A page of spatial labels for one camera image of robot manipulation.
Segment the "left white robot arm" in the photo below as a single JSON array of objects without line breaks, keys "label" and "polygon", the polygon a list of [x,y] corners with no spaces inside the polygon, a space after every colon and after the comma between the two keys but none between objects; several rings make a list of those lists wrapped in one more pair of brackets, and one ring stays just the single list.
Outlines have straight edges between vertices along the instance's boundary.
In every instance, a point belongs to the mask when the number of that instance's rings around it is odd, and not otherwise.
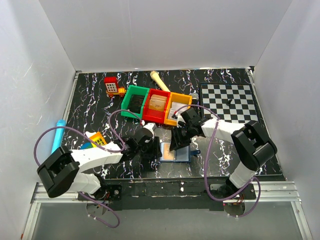
[{"label": "left white robot arm", "polygon": [[87,193],[95,200],[111,196],[114,189],[99,174],[86,171],[131,161],[137,156],[146,161],[160,158],[156,127],[155,123],[148,123],[123,141],[116,140],[101,147],[79,150],[58,147],[36,170],[48,196],[56,198],[68,191]]}]

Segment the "gold VIP credit card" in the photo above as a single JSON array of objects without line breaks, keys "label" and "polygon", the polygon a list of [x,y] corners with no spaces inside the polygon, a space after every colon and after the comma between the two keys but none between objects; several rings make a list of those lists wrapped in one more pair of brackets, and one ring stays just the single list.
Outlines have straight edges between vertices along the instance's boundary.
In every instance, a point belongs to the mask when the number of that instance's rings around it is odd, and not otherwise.
[{"label": "gold VIP credit card", "polygon": [[176,159],[175,151],[170,151],[170,143],[163,142],[162,144],[162,159],[164,161],[173,161]]}]

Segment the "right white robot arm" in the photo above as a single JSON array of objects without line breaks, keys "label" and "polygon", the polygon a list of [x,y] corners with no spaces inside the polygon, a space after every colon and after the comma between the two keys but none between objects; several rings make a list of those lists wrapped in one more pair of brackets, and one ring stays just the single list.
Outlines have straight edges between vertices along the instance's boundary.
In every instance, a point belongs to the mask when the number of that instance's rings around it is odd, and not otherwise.
[{"label": "right white robot arm", "polygon": [[169,149],[176,151],[188,146],[193,137],[204,137],[232,143],[239,157],[239,164],[225,184],[214,191],[219,197],[237,199],[245,187],[267,161],[275,157],[278,149],[257,121],[231,123],[218,118],[202,118],[190,107],[179,114],[177,124],[171,129]]}]

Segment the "blue leather card holder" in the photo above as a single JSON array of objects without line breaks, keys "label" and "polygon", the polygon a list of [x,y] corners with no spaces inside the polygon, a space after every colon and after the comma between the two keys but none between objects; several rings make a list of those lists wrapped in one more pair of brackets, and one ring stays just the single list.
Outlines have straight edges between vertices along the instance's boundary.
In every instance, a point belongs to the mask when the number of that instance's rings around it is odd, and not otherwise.
[{"label": "blue leather card holder", "polygon": [[[160,144],[160,149],[162,153],[162,145],[163,142]],[[178,150],[175,150],[175,160],[163,160],[163,154],[162,157],[160,157],[161,163],[190,163],[192,156],[197,156],[201,153],[199,149],[197,150],[191,150],[190,146],[186,146],[183,148],[180,148]]]}]

